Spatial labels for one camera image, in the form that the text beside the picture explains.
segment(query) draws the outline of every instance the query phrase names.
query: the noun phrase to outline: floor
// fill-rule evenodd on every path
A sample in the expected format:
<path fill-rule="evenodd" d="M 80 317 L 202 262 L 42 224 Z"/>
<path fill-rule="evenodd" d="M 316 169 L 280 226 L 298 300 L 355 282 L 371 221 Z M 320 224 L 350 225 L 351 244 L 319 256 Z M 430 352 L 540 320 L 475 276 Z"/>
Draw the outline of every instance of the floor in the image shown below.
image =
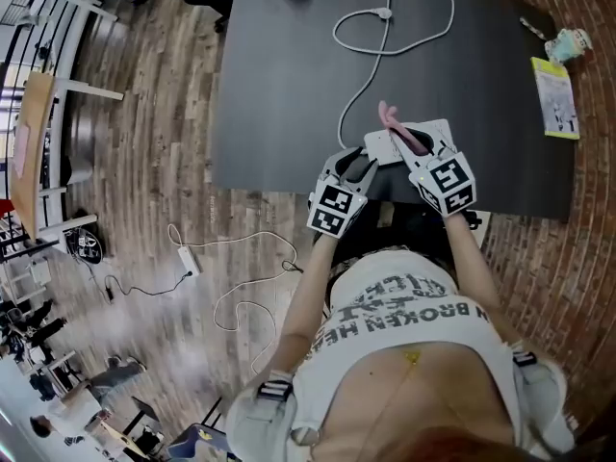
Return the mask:
<path fill-rule="evenodd" d="M 238 391 L 273 337 L 265 312 L 248 314 L 242 307 L 238 333 L 217 329 L 217 298 L 242 281 L 276 275 L 293 253 L 271 236 L 196 248 L 203 274 L 159 296 L 124 297 L 105 275 L 115 275 L 125 288 L 172 288 L 184 270 L 167 235 L 170 223 L 193 243 L 275 231 L 302 258 L 312 235 L 305 228 L 305 198 L 210 184 L 208 132 L 223 45 L 213 31 L 218 15 L 180 0 L 152 0 L 137 10 L 119 2 L 115 11 L 118 23 L 98 19 L 90 28 L 75 72 L 77 80 L 124 91 L 125 98 L 73 96 L 67 146 L 95 166 L 90 182 L 68 191 L 67 212 L 83 208 L 98 215 L 108 258 L 93 268 L 94 281 L 85 265 L 50 253 L 50 288 L 69 322 L 51 343 L 58 350 L 75 348 L 89 374 L 101 372 L 108 355 L 137 355 L 148 372 L 110 398 L 117 424 L 123 427 L 137 413 L 127 397 L 135 395 L 154 406 L 170 441 L 199 422 L 218 396 L 227 401 Z M 297 272 L 289 273 L 236 291 L 220 305 L 218 321 L 233 327 L 234 303 L 248 299 L 275 310 L 280 324 L 297 279 Z M 106 282 L 115 297 L 111 306 L 97 289 Z"/>
<path fill-rule="evenodd" d="M 584 27 L 595 44 L 593 56 L 572 73 L 582 128 L 575 202 L 568 224 L 492 215 L 483 249 L 508 315 L 564 363 L 572 381 L 569 406 L 584 426 L 616 391 L 616 372 L 607 366 L 616 348 L 616 197 L 609 197 L 616 187 L 609 165 L 616 0 L 527 1 L 549 10 L 558 25 Z M 136 395 L 155 407 L 170 440 L 218 396 L 231 398 L 273 334 L 265 313 L 242 307 L 247 326 L 239 333 L 217 329 L 217 298 L 239 282 L 277 274 L 291 252 L 267 236 L 198 248 L 198 278 L 159 296 L 124 297 L 113 285 L 111 305 L 101 291 L 105 275 L 126 288 L 172 288 L 183 269 L 169 223 L 194 243 L 272 230 L 297 247 L 300 263 L 311 235 L 303 197 L 223 191 L 210 183 L 208 133 L 223 50 L 212 30 L 216 13 L 178 0 L 152 0 L 136 10 L 120 1 L 115 11 L 118 23 L 99 19 L 90 28 L 75 78 L 125 91 L 125 99 L 75 97 L 67 147 L 95 169 L 91 182 L 69 190 L 66 209 L 98 215 L 109 257 L 93 269 L 93 280 L 84 265 L 54 253 L 51 288 L 69 324 L 52 343 L 77 349 L 89 374 L 104 368 L 107 355 L 138 355 L 149 371 L 110 399 L 118 424 L 136 414 L 127 397 Z M 219 321 L 233 326 L 234 303 L 254 299 L 275 308 L 280 324 L 297 279 L 289 273 L 235 292 L 221 305 Z"/>

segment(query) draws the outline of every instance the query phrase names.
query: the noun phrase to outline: black table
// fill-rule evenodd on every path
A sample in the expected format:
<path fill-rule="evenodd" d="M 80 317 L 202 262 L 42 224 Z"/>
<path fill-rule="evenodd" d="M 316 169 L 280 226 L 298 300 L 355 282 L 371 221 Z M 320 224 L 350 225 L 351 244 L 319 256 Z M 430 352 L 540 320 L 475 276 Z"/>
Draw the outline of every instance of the black table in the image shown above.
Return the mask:
<path fill-rule="evenodd" d="M 342 108 L 368 78 L 374 56 L 331 37 L 334 23 L 386 0 L 235 0 L 225 42 L 214 127 L 214 182 L 225 188 L 308 193 L 340 147 Z M 449 0 L 394 0 L 388 49 L 445 27 Z M 380 130 L 379 99 L 400 121 L 446 118 L 475 172 L 475 208 L 566 219 L 574 144 L 544 136 L 530 57 L 545 57 L 552 19 L 519 0 L 455 0 L 449 33 L 398 57 L 384 57 L 370 88 L 346 116 L 347 145 Z M 339 36 L 377 48 L 383 24 L 354 17 Z M 384 167 L 369 197 L 417 202 L 404 165 Z"/>

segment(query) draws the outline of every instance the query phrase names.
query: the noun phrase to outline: hair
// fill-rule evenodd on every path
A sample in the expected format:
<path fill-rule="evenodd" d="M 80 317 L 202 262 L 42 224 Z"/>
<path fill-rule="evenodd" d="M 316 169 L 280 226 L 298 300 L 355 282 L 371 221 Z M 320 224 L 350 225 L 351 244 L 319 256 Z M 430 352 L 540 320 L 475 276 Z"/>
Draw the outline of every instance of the hair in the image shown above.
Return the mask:
<path fill-rule="evenodd" d="M 457 428 L 437 427 L 425 430 L 420 441 L 413 446 L 410 458 L 404 462 L 540 462 L 542 459 L 520 448 L 483 440 Z M 557 453 L 554 462 L 599 462 L 604 455 L 607 437 L 575 447 L 566 453 Z"/>
<path fill-rule="evenodd" d="M 30 418 L 30 426 L 40 438 L 47 438 L 51 434 L 51 429 L 47 424 L 43 424 L 40 418 L 46 419 L 43 416 Z"/>

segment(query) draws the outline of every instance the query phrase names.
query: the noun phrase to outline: white cable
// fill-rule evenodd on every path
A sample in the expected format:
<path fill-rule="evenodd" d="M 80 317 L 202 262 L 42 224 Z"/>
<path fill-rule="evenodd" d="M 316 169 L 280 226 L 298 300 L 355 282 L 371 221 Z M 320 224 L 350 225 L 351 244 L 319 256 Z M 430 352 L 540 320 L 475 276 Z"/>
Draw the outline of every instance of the white cable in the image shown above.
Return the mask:
<path fill-rule="evenodd" d="M 372 72 L 370 74 L 370 77 L 366 81 L 366 84 L 364 84 L 362 88 L 359 91 L 357 91 L 353 97 L 350 98 L 348 103 L 346 103 L 346 106 L 343 109 L 343 112 L 341 113 L 340 118 L 338 119 L 338 130 L 337 130 L 338 143 L 343 149 L 347 148 L 345 146 L 345 143 L 343 142 L 343 122 L 345 121 L 345 116 L 347 115 L 348 110 L 353 105 L 353 103 L 357 100 L 357 98 L 361 96 L 366 91 L 368 86 L 372 83 L 372 80 L 374 79 L 374 76 L 376 75 L 376 71 L 378 70 L 378 66 L 381 63 L 381 58 L 384 56 L 393 57 L 395 55 L 401 55 L 402 53 L 405 53 L 419 46 L 420 44 L 424 44 L 425 42 L 432 41 L 433 39 L 444 36 L 445 34 L 449 32 L 449 29 L 451 28 L 451 24 L 453 23 L 453 18 L 455 16 L 455 0 L 451 0 L 451 14 L 449 15 L 449 22 L 445 30 L 435 35 L 428 36 L 427 38 L 420 39 L 419 41 L 409 44 L 408 46 L 405 46 L 404 48 L 400 48 L 399 50 L 385 51 L 385 43 L 387 42 L 387 37 L 389 36 L 389 27 L 390 27 L 389 19 L 392 16 L 391 5 L 392 5 L 392 0 L 387 0 L 387 7 L 382 7 L 379 9 L 366 9 L 364 11 L 357 11 L 357 12 L 349 13 L 345 15 L 344 17 L 342 17 L 338 22 L 336 22 L 336 25 L 334 26 L 334 29 L 332 31 L 332 36 L 334 37 L 336 42 L 340 44 L 341 46 L 343 46 L 344 48 L 346 48 L 347 50 L 356 51 L 357 53 L 364 53 L 366 55 L 376 56 L 376 60 L 374 61 L 374 67 L 372 68 Z M 338 39 L 338 36 L 336 36 L 336 33 L 338 32 L 338 28 L 343 22 L 345 22 L 347 19 L 351 17 L 354 17 L 355 15 L 362 15 L 365 13 L 373 13 L 375 15 L 378 15 L 383 20 L 385 20 L 385 30 L 383 31 L 383 39 L 381 41 L 380 47 L 377 50 L 371 50 L 371 49 L 359 48 L 357 46 L 351 46 L 350 44 L 343 43 L 342 41 Z"/>
<path fill-rule="evenodd" d="M 173 237 L 171 236 L 171 228 L 173 228 L 173 230 L 175 231 L 175 233 L 177 234 L 177 240 L 174 240 Z M 256 233 L 253 233 L 251 235 L 248 236 L 244 236 L 242 238 L 237 238 L 235 240 L 220 240 L 217 242 L 208 242 L 208 243 L 204 243 L 204 244 L 192 244 L 192 243 L 183 243 L 182 242 L 182 236 L 180 235 L 180 232 L 178 231 L 177 227 L 175 227 L 175 224 L 169 224 L 167 226 L 167 234 L 169 236 L 170 241 L 175 244 L 176 246 L 190 246 L 193 248 L 199 247 L 199 248 L 203 248 L 206 246 L 211 246 L 214 244 L 232 244 L 232 243 L 239 243 L 239 242 L 244 242 L 246 240 L 249 240 L 250 238 L 254 238 L 256 236 L 259 235 L 270 235 L 273 236 L 274 238 L 277 238 L 278 240 L 280 240 L 281 242 L 283 242 L 284 244 L 286 244 L 292 251 L 293 251 L 293 260 L 291 261 L 291 263 L 294 265 L 295 262 L 297 261 L 297 249 L 295 248 L 295 246 L 289 242 L 288 240 L 284 239 L 282 236 L 277 235 L 276 233 L 272 233 L 271 231 L 257 231 Z M 250 363 L 250 368 L 252 369 L 252 371 L 254 373 L 256 373 L 257 371 L 254 369 L 254 364 L 257 362 L 257 360 L 263 355 L 263 353 L 268 350 L 268 348 L 275 342 L 276 337 L 278 336 L 278 330 L 276 327 L 276 320 L 273 316 L 273 314 L 271 313 L 271 311 L 266 308 L 265 306 L 263 306 L 262 304 L 259 303 L 255 303 L 254 301 L 240 301 L 235 305 L 235 325 L 233 325 L 232 328 L 229 327 L 225 327 L 224 325 L 221 325 L 220 323 L 218 323 L 218 321 L 216 320 L 216 313 L 218 311 L 218 306 L 220 305 L 220 303 L 229 295 L 231 295 L 231 293 L 233 293 L 234 291 L 236 291 L 237 289 L 239 289 L 242 286 L 249 286 L 251 284 L 258 284 L 260 282 L 269 282 L 269 281 L 274 281 L 274 308 L 277 306 L 277 289 L 276 289 L 276 279 L 282 277 L 284 274 L 286 274 L 288 272 L 288 270 L 283 269 L 282 272 L 277 273 L 276 275 L 274 275 L 273 277 L 262 277 L 260 279 L 253 279 L 253 280 L 249 280 L 249 281 L 244 281 L 241 282 L 240 284 L 236 285 L 235 287 L 231 288 L 229 291 L 227 291 L 224 295 L 222 295 L 221 297 L 219 297 L 216 301 L 216 306 L 214 307 L 214 315 L 213 315 L 213 321 L 214 321 L 214 325 L 216 327 L 218 327 L 221 330 L 224 330 L 225 332 L 237 332 L 240 329 L 240 315 L 238 314 L 238 309 L 240 308 L 240 305 L 244 304 L 244 305 L 252 305 L 252 306 L 256 306 L 257 308 L 260 308 L 262 310 L 264 310 L 268 315 L 269 318 L 271 319 L 271 325 L 273 326 L 273 337 L 271 338 L 271 340 L 268 342 L 268 345 L 265 346 L 265 348 L 259 352 L 259 354 L 257 354 L 257 356 L 252 360 L 252 362 Z"/>

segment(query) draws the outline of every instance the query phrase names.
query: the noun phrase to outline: pink object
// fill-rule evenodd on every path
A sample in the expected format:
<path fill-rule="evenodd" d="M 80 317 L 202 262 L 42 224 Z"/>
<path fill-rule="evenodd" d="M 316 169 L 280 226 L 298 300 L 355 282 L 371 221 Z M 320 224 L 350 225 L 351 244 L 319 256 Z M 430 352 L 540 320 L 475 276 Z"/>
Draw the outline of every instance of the pink object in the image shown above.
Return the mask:
<path fill-rule="evenodd" d="M 425 156 L 427 154 L 425 146 L 418 141 L 413 134 L 406 130 L 404 125 L 394 118 L 397 111 L 398 108 L 396 108 L 396 106 L 388 107 L 385 101 L 378 102 L 378 116 L 381 118 L 383 126 L 391 133 L 398 134 L 403 139 L 407 140 L 409 147 L 417 156 Z"/>

